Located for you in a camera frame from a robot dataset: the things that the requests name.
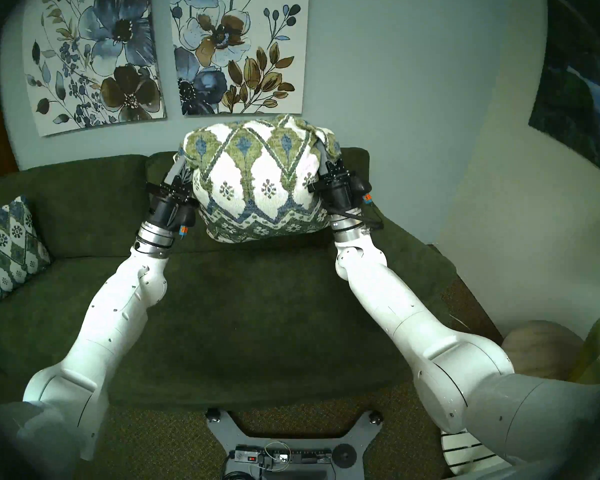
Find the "light blue wall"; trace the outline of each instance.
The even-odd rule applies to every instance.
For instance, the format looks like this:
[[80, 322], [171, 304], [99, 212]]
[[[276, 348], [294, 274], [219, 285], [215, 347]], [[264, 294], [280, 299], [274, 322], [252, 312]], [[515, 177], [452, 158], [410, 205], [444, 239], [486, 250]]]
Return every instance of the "light blue wall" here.
[[[27, 102], [22, 4], [2, 32], [0, 89], [21, 170], [175, 151], [226, 117], [180, 113], [168, 0], [152, 0], [166, 120], [39, 137]], [[445, 221], [491, 99], [508, 0], [309, 0], [303, 117], [371, 153], [373, 198], [426, 243]]]

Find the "floral painting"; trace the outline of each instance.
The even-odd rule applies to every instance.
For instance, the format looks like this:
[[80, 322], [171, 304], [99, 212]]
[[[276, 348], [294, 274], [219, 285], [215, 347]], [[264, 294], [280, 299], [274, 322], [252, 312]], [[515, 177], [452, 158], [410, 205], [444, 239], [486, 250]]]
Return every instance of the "floral painting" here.
[[41, 136], [165, 116], [151, 0], [27, 0], [22, 41]]
[[309, 0], [170, 0], [183, 115], [301, 113]]

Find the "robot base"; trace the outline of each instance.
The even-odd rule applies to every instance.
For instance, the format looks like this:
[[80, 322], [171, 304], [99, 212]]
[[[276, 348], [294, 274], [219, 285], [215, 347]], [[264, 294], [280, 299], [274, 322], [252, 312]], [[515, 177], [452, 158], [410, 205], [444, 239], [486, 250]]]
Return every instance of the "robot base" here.
[[[257, 480], [262, 469], [263, 480], [364, 480], [362, 456], [382, 430], [383, 417], [378, 411], [365, 411], [353, 428], [339, 438], [249, 437], [229, 413], [220, 409], [207, 411], [206, 424], [229, 457], [224, 474], [245, 472]], [[276, 459], [279, 453], [289, 454], [282, 444], [289, 447], [292, 456], [283, 462], [273, 461], [269, 454]], [[259, 465], [264, 458], [270, 463], [268, 469]]]

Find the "patterned pillow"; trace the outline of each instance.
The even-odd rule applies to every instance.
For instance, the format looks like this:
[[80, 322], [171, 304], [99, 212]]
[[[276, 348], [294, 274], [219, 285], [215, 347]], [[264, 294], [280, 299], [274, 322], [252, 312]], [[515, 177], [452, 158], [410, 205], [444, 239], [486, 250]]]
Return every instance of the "patterned pillow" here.
[[307, 185], [317, 180], [323, 144], [335, 162], [340, 146], [328, 129], [282, 114], [273, 120], [217, 123], [184, 139], [182, 153], [207, 234], [222, 243], [306, 234], [329, 217]]
[[50, 264], [26, 198], [19, 196], [0, 208], [0, 301]]

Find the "sofa backrest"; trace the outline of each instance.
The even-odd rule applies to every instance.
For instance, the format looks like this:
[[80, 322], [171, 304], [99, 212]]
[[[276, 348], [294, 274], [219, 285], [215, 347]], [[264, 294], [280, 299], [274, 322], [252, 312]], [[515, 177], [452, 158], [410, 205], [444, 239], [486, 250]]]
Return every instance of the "sofa backrest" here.
[[143, 155], [39, 166], [0, 179], [0, 206], [25, 196], [53, 258], [127, 256], [147, 213]]
[[[369, 153], [362, 148], [342, 148], [342, 160], [348, 170], [355, 170], [361, 178], [369, 179]], [[155, 153], [146, 160], [146, 179], [152, 184], [160, 184], [173, 165], [175, 151]], [[240, 244], [225, 244], [213, 240], [207, 234], [205, 222], [200, 214], [196, 215], [196, 225], [189, 229], [187, 236], [176, 243], [172, 253], [193, 253], [227, 250], [277, 250], [306, 247], [333, 246], [333, 232], [325, 228], [314, 233], [300, 235], [285, 235], [272, 237], [261, 241], [242, 242]]]
[[[53, 258], [125, 257], [145, 219], [149, 196], [145, 183], [160, 184], [173, 165], [176, 151], [119, 155], [39, 166], [0, 179], [0, 206], [18, 196], [31, 204], [34, 226]], [[346, 167], [369, 179], [369, 153], [342, 148]], [[223, 244], [207, 235], [197, 215], [196, 225], [174, 254], [221, 250], [329, 247], [333, 233], [319, 232], [273, 237], [242, 244]]]

